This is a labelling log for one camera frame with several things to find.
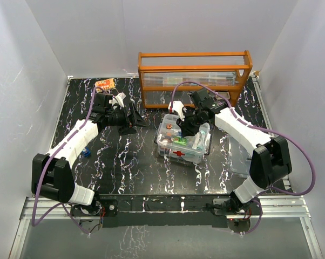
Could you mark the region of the green wind oil box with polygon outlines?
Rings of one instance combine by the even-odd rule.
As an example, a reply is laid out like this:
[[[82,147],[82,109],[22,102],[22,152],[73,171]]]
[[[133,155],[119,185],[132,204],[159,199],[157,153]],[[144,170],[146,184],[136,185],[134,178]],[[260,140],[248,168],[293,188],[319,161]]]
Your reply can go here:
[[[182,137],[173,137],[172,141],[178,145],[187,145],[188,144],[188,140],[186,138],[182,138]]]

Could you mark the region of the clear medicine kit box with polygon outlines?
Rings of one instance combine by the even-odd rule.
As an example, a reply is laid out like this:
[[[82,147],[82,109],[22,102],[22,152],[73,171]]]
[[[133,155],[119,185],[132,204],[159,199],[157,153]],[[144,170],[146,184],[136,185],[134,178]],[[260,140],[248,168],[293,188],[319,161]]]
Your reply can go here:
[[[196,135],[183,137],[181,129],[177,125],[178,118],[177,115],[172,114],[166,114],[163,117],[154,138],[158,153],[179,161],[199,164],[203,157],[210,153],[211,127],[205,123],[200,126]]]

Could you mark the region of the clear kit box lid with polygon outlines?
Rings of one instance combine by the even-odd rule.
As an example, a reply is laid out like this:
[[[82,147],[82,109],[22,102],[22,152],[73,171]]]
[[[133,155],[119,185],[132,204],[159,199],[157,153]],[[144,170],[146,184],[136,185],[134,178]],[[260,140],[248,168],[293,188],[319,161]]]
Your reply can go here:
[[[243,145],[231,136],[228,138],[229,169],[238,177],[246,179],[249,176],[251,157]]]

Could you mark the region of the clear compartment organizer tray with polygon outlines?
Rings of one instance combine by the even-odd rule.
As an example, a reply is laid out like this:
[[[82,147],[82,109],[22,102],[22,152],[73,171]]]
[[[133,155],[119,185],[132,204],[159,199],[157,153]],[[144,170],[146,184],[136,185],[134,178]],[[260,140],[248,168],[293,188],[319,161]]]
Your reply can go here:
[[[209,149],[209,143],[210,143],[210,138],[211,138],[211,135],[210,135],[210,125],[209,123],[204,123],[203,125],[200,126],[200,129],[199,131],[205,131],[206,132],[206,137],[205,137],[205,141],[204,141],[204,148],[202,150],[197,150],[197,149],[193,149],[192,148],[192,145],[193,145],[193,142],[194,142],[194,136],[192,137],[185,137],[187,140],[188,140],[188,144],[187,145],[178,145],[178,144],[175,144],[174,142],[171,142],[171,143],[165,143],[165,142],[162,142],[161,139],[162,139],[162,136],[166,133],[166,132],[171,132],[172,133],[172,137],[182,137],[181,135],[181,128],[177,125],[177,119],[179,117],[177,115],[172,115],[172,114],[165,114],[165,116],[163,117],[163,120],[162,122],[160,123],[159,125],[159,128],[157,130],[157,133],[156,133],[156,144],[159,146],[159,147],[163,147],[163,148],[175,148],[175,149],[178,149],[181,151],[181,152],[184,152],[184,151],[191,151],[191,152],[196,152],[196,153],[204,153],[206,154],[208,152],[208,149]],[[172,125],[172,128],[171,129],[167,129],[166,128],[166,125],[167,124],[171,124]]]

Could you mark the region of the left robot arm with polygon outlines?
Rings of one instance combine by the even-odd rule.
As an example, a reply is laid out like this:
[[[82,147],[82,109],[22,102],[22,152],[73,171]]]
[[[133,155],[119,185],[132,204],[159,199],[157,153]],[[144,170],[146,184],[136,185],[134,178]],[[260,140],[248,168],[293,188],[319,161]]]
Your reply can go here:
[[[144,127],[133,102],[124,103],[126,95],[104,92],[94,95],[91,111],[77,120],[67,136],[46,154],[37,154],[32,161],[31,191],[51,200],[82,205],[89,215],[100,212],[101,202],[94,191],[75,183],[72,167],[76,158],[106,127],[114,126],[119,135],[135,134]]]

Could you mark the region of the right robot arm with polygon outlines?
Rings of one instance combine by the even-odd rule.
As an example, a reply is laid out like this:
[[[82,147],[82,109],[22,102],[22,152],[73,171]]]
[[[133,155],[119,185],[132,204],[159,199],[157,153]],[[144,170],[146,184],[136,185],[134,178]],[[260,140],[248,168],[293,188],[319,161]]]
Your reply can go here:
[[[211,97],[206,89],[193,92],[191,99],[194,107],[186,107],[180,101],[169,107],[179,116],[177,124],[183,137],[196,135],[201,125],[210,122],[234,138],[251,158],[247,179],[231,192],[229,200],[216,207],[243,214],[256,196],[292,172],[288,142],[254,129],[228,101]]]

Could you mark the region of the orange snack packet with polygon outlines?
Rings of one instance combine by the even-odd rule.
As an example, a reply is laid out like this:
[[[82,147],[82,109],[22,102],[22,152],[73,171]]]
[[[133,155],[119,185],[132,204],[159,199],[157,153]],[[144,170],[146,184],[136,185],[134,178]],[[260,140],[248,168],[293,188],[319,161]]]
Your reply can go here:
[[[109,91],[116,88],[116,85],[114,79],[109,78],[109,79],[103,79],[95,82],[95,87],[100,87],[104,91]]]

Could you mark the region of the blue stapler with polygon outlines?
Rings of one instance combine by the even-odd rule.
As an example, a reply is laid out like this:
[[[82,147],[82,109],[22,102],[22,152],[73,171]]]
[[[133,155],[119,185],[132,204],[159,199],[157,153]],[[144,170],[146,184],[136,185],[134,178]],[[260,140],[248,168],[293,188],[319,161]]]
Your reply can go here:
[[[88,147],[84,147],[83,150],[82,150],[82,155],[85,157],[85,158],[88,158],[90,155],[91,155],[91,152],[89,150]]]

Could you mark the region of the orange wooden shelf rack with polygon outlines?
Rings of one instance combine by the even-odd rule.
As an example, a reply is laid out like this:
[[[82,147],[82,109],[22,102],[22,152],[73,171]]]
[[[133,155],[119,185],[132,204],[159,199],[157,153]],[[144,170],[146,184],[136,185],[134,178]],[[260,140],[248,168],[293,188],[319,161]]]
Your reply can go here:
[[[138,54],[138,75],[145,108],[166,108],[171,95],[188,105],[187,92],[202,85],[235,105],[253,68],[248,50]]]

